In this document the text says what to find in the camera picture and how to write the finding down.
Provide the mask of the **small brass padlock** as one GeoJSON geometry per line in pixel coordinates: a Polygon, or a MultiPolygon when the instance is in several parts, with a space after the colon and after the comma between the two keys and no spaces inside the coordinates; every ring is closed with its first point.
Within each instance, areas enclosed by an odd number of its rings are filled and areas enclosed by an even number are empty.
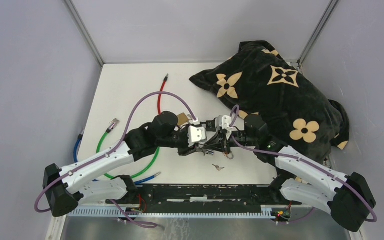
{"type": "Polygon", "coordinates": [[[234,154],[232,153],[232,152],[229,152],[229,153],[227,153],[227,152],[225,152],[225,153],[223,153],[223,155],[227,158],[227,159],[229,159],[229,160],[233,160],[234,159],[234,154]]]}

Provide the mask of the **small padlock keys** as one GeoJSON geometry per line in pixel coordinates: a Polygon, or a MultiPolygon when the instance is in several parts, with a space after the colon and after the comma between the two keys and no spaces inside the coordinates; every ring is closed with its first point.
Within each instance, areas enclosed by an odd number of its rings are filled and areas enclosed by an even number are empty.
{"type": "Polygon", "coordinates": [[[213,167],[215,167],[215,169],[217,170],[217,171],[221,171],[221,170],[223,170],[223,169],[225,169],[225,167],[222,167],[222,166],[219,166],[219,165],[215,165],[215,164],[212,164],[212,166],[213,167]]]}

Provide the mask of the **large brass padlock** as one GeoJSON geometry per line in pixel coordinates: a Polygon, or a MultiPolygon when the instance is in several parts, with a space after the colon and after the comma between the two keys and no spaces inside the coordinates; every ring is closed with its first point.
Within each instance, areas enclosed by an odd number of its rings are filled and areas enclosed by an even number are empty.
{"type": "Polygon", "coordinates": [[[186,127],[193,120],[192,116],[190,114],[186,114],[186,113],[181,113],[181,114],[177,115],[177,118],[178,118],[177,126],[179,128],[186,127]]]}

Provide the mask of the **black padlock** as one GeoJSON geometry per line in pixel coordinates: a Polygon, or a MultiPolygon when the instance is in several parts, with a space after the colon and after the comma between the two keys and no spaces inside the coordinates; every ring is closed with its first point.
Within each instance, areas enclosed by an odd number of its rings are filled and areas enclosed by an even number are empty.
{"type": "Polygon", "coordinates": [[[207,132],[215,133],[221,129],[218,117],[214,118],[213,120],[202,121],[201,125],[206,129],[207,132]]]}

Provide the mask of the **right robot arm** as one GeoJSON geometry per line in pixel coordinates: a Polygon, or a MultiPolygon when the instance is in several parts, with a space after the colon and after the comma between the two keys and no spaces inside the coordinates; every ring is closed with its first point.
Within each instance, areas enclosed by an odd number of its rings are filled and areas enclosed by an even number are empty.
{"type": "Polygon", "coordinates": [[[322,210],[351,232],[359,231],[365,222],[377,222],[377,203],[364,176],[345,174],[304,156],[270,134],[259,116],[247,116],[243,130],[228,115],[206,121],[205,128],[215,133],[205,143],[211,150],[229,155],[232,148],[242,148],[278,170],[268,191],[273,203],[288,200],[322,210]]]}

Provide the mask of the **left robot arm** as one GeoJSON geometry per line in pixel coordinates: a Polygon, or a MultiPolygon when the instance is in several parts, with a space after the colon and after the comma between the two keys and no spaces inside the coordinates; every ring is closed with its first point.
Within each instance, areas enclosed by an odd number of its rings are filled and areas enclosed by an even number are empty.
{"type": "Polygon", "coordinates": [[[48,165],[44,170],[43,192],[39,196],[46,197],[53,217],[62,217],[79,205],[101,200],[134,202],[138,191],[131,176],[96,179],[113,169],[153,155],[157,148],[177,149],[180,156],[187,156],[197,152],[200,143],[206,142],[204,126],[188,124],[185,128],[176,129],[177,125],[178,117],[164,111],[152,122],[130,130],[117,144],[86,160],[63,167],[55,163],[48,165]]]}

